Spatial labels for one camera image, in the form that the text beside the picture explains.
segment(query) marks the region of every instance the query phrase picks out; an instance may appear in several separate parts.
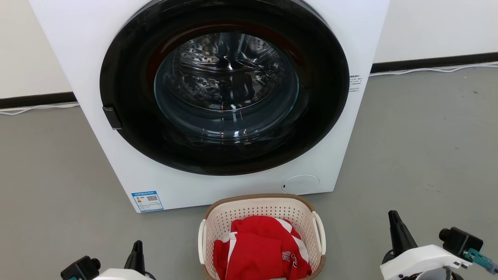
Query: power cord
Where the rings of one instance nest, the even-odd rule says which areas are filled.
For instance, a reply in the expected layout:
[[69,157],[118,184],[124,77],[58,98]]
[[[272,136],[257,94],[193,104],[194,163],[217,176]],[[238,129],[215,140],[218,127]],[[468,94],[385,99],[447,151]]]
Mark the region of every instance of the power cord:
[[36,110],[36,109],[72,108],[72,107],[76,107],[79,105],[80,104],[78,104],[78,103],[73,103],[73,104],[63,104],[63,105],[38,105],[38,106],[28,107],[25,109],[22,109],[22,108],[2,109],[2,110],[0,110],[0,115],[15,116],[15,115],[19,115],[19,114],[22,114],[24,112]]
[[405,71],[391,71],[391,72],[382,72],[382,73],[373,73],[370,74],[369,77],[377,77],[377,76],[385,76],[385,75],[403,75],[413,72],[423,72],[423,71],[433,71],[433,72],[442,72],[442,73],[451,73],[465,68],[472,67],[487,67],[487,68],[498,68],[498,62],[489,62],[489,63],[481,63],[481,64],[470,64],[464,66],[448,66],[448,67],[440,67],[440,68],[418,68],[412,70]]

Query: white stripe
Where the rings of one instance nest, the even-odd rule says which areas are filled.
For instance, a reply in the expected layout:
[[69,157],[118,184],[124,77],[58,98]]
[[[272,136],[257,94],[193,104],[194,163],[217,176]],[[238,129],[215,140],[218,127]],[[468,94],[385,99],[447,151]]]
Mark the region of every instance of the white stripe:
[[[286,221],[282,220],[282,219],[277,219],[277,218],[274,218],[275,220],[279,221],[280,224],[282,225],[282,227],[284,227],[284,229],[287,230],[287,232],[291,232],[292,231],[292,225],[287,223]],[[308,255],[308,250],[306,249],[306,246],[304,246],[304,242],[295,237],[294,235],[291,234],[291,236],[294,238],[294,241],[296,242],[297,244],[297,247],[299,247],[299,254],[301,255],[301,257],[303,258],[303,260],[305,260],[307,263],[309,263],[310,261],[310,257]]]
[[281,219],[277,219],[277,218],[274,218],[275,220],[277,220],[284,229],[287,230],[288,233],[290,233],[292,231],[292,225],[287,223],[286,221],[284,220],[281,220]]
[[223,235],[220,237],[220,239],[219,239],[219,240],[220,240],[221,242],[223,242],[223,243],[228,242],[228,241],[230,240],[230,233],[229,233],[229,232],[227,232],[227,233],[223,234]]
[[310,257],[308,255],[308,250],[306,249],[306,246],[304,246],[304,242],[301,239],[295,237],[294,235],[292,237],[294,238],[294,241],[296,242],[297,246],[299,247],[299,254],[303,258],[303,260],[305,260],[307,263],[309,263]]
[[237,242],[237,237],[235,236],[237,232],[230,232],[230,248],[228,249],[228,260],[227,260],[227,272],[228,272],[228,266],[230,264],[230,257],[232,256],[232,252],[234,251],[235,248],[235,243]]

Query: washing machine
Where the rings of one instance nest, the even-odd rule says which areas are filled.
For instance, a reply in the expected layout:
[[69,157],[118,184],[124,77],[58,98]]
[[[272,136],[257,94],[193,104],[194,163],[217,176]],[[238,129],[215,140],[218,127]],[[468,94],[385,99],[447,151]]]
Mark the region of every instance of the washing machine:
[[137,212],[334,190],[388,2],[30,0]]

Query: red clothing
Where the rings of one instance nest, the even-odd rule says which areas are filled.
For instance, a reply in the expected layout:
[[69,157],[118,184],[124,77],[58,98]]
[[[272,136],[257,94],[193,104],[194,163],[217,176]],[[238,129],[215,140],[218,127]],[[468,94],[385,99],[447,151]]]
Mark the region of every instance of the red clothing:
[[221,280],[298,280],[311,274],[301,237],[289,221],[273,217],[235,220],[230,240],[215,241],[213,257]]

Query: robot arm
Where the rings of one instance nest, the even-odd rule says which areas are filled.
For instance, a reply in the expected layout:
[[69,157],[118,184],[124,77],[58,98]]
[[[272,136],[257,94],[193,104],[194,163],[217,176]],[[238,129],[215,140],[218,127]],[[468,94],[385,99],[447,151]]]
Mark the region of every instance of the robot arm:
[[84,256],[61,272],[62,280],[155,280],[145,271],[143,243],[138,240],[133,244],[123,269],[108,269],[99,276],[100,261]]
[[398,212],[389,211],[392,250],[380,266],[385,280],[463,280],[450,268],[466,269],[472,263],[498,274],[498,266],[479,253],[483,241],[457,228],[443,229],[436,245],[418,247]]

